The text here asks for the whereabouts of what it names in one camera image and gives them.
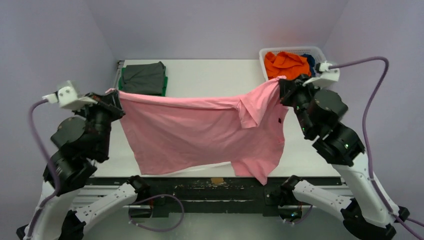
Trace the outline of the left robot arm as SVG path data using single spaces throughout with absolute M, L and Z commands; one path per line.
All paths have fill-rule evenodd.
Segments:
M 74 199 L 96 171 L 94 162 L 103 163 L 109 158 L 112 123 L 125 114 L 118 90 L 80 96 L 71 87 L 64 87 L 45 96 L 43 101 L 56 102 L 74 116 L 62 121 L 50 138 L 57 151 L 47 160 L 41 197 L 30 223 L 16 230 L 19 239 L 81 240 L 118 209 L 148 201 L 149 185 L 134 175 L 94 203 L 71 209 Z

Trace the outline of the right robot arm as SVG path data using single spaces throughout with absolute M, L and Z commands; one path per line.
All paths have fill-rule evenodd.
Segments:
M 352 197 L 319 188 L 292 175 L 273 198 L 280 206 L 307 203 L 339 219 L 360 240 L 391 240 L 395 223 L 409 216 L 406 207 L 392 202 L 369 165 L 358 134 L 341 123 L 348 106 L 334 91 L 313 86 L 304 76 L 279 79 L 280 102 L 292 107 L 306 140 L 344 179 Z

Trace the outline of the pink t shirt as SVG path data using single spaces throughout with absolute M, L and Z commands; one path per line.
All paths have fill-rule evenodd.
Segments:
M 123 132 L 142 174 L 165 175 L 230 163 L 266 184 L 285 148 L 280 78 L 248 93 L 181 98 L 118 92 Z

